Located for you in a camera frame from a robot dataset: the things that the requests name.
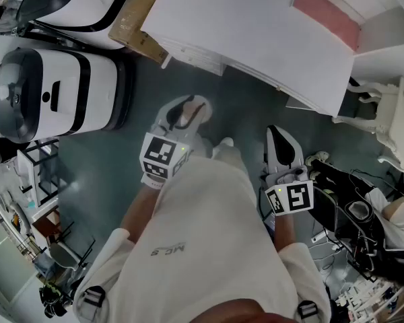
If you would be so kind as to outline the brown cardboard box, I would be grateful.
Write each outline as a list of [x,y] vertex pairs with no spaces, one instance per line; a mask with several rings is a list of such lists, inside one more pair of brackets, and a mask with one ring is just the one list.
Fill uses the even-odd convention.
[[129,50],[162,64],[168,52],[149,34],[142,25],[156,0],[127,0],[113,23],[108,37]]

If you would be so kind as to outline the person's left forearm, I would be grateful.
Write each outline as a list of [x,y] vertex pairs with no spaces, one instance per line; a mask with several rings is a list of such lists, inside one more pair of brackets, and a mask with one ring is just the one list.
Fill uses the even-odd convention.
[[137,243],[151,220],[160,190],[143,185],[129,206],[120,228],[129,232],[128,240]]

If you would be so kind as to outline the pink fluffy mat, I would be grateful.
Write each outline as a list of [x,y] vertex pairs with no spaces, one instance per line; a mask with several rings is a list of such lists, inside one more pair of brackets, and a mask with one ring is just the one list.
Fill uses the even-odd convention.
[[329,0],[293,0],[292,6],[338,37],[352,51],[358,50],[359,24],[332,2]]

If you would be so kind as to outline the white and black robot base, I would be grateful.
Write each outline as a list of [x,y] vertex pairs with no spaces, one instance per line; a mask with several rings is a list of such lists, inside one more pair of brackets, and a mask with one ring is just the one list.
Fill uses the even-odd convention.
[[106,50],[122,44],[108,34],[127,0],[23,0],[19,23],[38,22],[80,42]]
[[120,128],[131,103],[130,63],[75,50],[17,48],[0,64],[0,133],[29,143]]

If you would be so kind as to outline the white ornate chair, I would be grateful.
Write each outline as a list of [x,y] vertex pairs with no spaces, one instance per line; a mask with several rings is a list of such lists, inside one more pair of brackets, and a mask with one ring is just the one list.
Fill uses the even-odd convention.
[[404,77],[398,85],[381,83],[365,83],[359,86],[348,86],[353,93],[367,93],[369,98],[360,98],[364,104],[377,105],[376,117],[372,120],[337,116],[332,118],[335,124],[345,123],[376,136],[379,143],[390,150],[391,155],[378,157],[379,163],[388,163],[404,173]]

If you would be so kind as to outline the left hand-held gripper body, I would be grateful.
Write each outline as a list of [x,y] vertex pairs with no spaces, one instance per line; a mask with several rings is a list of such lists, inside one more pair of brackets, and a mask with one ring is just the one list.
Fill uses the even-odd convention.
[[203,123],[201,119],[180,119],[172,124],[165,119],[155,121],[145,134],[139,154],[141,182],[151,188],[161,188],[177,175],[194,153]]

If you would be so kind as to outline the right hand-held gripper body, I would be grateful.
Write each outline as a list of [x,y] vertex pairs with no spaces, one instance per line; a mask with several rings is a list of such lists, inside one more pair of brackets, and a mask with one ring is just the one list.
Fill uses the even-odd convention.
[[305,165],[261,175],[263,192],[274,216],[290,215],[314,208],[313,181]]

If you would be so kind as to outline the grey seat black chair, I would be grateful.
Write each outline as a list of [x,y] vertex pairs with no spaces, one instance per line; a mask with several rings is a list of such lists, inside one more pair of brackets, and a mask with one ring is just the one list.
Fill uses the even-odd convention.
[[88,249],[80,256],[76,251],[70,248],[66,243],[65,239],[71,234],[71,227],[74,222],[72,221],[69,226],[67,226],[62,232],[57,236],[50,236],[50,244],[48,247],[50,257],[57,263],[61,268],[71,269],[73,272],[78,270],[85,270],[88,262],[86,261],[88,256],[93,251],[93,246],[96,242],[95,239],[88,246]]

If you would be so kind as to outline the person's white shirt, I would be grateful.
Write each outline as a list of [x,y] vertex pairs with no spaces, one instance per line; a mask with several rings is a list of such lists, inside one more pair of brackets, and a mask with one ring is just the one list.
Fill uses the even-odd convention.
[[76,291],[106,292],[94,323],[300,322],[313,301],[320,323],[331,307],[321,274],[303,243],[275,249],[248,176],[229,164],[192,156],[160,189],[154,214],[136,244],[115,229]]

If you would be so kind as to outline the person's beige trousers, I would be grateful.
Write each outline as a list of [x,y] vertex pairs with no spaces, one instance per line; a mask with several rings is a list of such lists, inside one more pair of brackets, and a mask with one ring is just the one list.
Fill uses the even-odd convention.
[[248,170],[242,160],[241,152],[235,147],[234,140],[231,137],[225,137],[213,148],[211,158],[225,162],[248,175]]

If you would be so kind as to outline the person's right forearm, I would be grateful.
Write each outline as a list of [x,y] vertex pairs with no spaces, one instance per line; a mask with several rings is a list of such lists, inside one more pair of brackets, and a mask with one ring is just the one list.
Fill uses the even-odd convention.
[[277,252],[296,243],[293,215],[280,215],[275,217],[273,243]]

